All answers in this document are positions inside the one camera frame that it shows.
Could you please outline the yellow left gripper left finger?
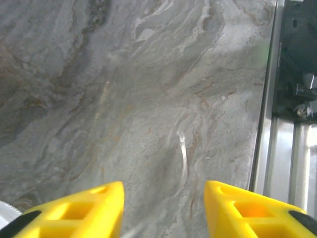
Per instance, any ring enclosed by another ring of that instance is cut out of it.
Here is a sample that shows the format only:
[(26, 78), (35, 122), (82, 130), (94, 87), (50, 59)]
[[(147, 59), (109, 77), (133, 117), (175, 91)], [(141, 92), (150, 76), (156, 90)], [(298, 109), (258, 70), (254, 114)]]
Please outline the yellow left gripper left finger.
[(25, 211), (0, 231), (2, 238), (118, 238), (123, 183), (115, 181)]

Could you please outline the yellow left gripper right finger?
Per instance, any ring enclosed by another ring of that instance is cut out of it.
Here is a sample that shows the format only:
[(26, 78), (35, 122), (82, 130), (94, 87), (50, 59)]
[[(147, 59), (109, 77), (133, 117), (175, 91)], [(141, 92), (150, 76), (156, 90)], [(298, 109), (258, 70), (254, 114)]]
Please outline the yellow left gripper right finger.
[(211, 238), (315, 238), (317, 221), (296, 206), (219, 181), (205, 183)]

